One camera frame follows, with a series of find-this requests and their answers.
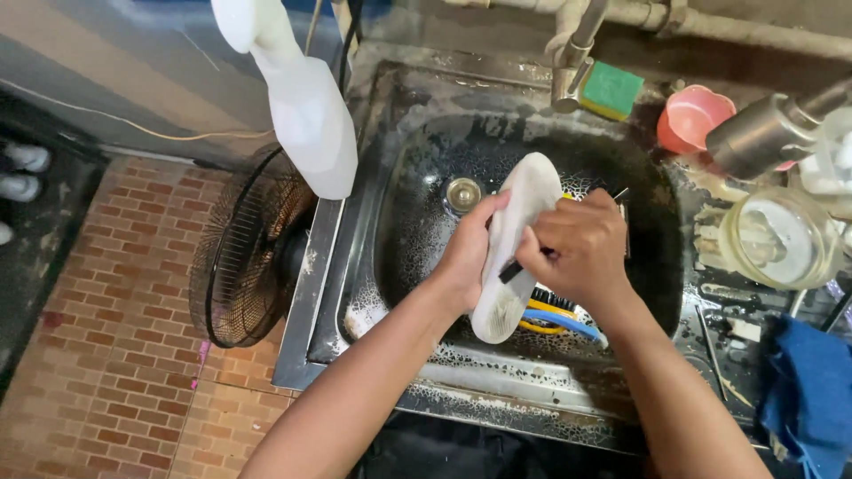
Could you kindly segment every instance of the blue cloth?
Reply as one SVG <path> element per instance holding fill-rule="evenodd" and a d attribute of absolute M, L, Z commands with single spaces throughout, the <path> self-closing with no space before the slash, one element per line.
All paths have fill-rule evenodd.
<path fill-rule="evenodd" d="M 781 321 L 760 422 L 806 477 L 837 479 L 852 453 L 852 347 L 790 315 Z"/>

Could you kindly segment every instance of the faucet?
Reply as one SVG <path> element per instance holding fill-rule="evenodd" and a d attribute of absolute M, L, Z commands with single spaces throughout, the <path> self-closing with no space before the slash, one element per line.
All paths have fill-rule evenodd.
<path fill-rule="evenodd" d="M 576 30 L 570 32 L 570 26 L 579 13 L 577 7 L 583 5 L 582 0 L 569 0 L 556 11 L 556 36 L 551 42 L 559 42 L 560 38 L 570 34 L 565 46 L 556 49 L 553 55 L 550 105 L 558 113 L 570 113 L 580 106 L 579 86 L 594 64 L 589 51 L 595 45 L 595 35 L 601 28 L 609 0 L 589 0 Z"/>
<path fill-rule="evenodd" d="M 707 135 L 716 173 L 753 180 L 787 161 L 814 154 L 826 116 L 852 104 L 852 78 L 800 98 L 774 93 L 755 101 Z"/>

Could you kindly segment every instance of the brick floor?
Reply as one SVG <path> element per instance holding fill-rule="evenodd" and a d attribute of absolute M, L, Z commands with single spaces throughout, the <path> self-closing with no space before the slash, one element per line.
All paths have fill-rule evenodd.
<path fill-rule="evenodd" d="M 269 384 L 283 323 L 201 371 L 188 269 L 227 178 L 110 165 L 0 407 L 0 477 L 236 477 L 298 396 Z"/>

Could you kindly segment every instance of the green sponge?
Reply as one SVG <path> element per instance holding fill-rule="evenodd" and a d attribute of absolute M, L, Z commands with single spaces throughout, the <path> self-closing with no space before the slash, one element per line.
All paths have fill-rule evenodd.
<path fill-rule="evenodd" d="M 615 66 L 596 62 L 580 91 L 580 105 L 603 117 L 624 121 L 633 111 L 643 80 Z"/>

